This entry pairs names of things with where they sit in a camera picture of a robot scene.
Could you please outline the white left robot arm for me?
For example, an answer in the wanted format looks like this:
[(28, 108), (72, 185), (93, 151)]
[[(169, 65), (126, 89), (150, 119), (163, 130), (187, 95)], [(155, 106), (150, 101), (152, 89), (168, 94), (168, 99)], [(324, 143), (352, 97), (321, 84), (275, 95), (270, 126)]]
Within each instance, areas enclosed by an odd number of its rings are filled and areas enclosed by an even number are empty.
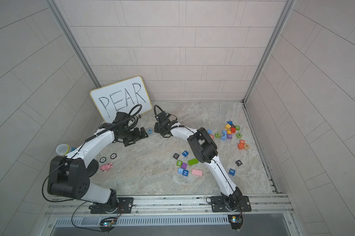
[(99, 169), (95, 157), (112, 143), (124, 146), (135, 144), (148, 137), (146, 130), (137, 127), (138, 117), (118, 112), (112, 123), (99, 126), (94, 135), (75, 150), (64, 156), (56, 156), (50, 162), (49, 175), (43, 186), (50, 195), (114, 205), (115, 191), (90, 182)]

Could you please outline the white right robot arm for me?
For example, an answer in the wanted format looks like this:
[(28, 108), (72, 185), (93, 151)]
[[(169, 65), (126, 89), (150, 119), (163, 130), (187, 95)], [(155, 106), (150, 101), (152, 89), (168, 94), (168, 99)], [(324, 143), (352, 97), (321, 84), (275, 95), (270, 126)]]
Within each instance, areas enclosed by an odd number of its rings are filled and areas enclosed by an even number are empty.
[(204, 163), (217, 181), (221, 195), (224, 198), (224, 205), (231, 211), (240, 207), (243, 194), (239, 187), (231, 180), (226, 173), (218, 156), (217, 145), (203, 127), (199, 129), (188, 128), (176, 119), (170, 120), (171, 114), (161, 111), (155, 114), (155, 132), (163, 137), (178, 137), (188, 142), (191, 153), (195, 158)]

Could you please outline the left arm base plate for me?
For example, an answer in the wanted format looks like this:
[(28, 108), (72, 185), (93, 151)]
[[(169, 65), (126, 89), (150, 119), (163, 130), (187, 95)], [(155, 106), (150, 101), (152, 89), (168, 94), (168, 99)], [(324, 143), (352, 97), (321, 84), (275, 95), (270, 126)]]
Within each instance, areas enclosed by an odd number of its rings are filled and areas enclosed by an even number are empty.
[(93, 203), (89, 206), (91, 214), (130, 214), (134, 203), (133, 197), (119, 197), (117, 198), (117, 206), (115, 208), (105, 207), (103, 204), (97, 205)]

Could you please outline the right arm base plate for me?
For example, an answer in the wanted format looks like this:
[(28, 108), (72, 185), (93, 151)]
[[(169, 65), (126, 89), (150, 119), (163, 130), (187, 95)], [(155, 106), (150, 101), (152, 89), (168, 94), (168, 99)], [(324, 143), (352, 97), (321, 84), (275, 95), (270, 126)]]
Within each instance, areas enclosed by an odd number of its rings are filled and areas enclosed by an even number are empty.
[(230, 209), (225, 205), (224, 201), (225, 197), (223, 196), (211, 196), (207, 197), (206, 201), (211, 205), (213, 212), (251, 212), (251, 203), (248, 196), (244, 196), (241, 198), (240, 203), (238, 204), (237, 209)]

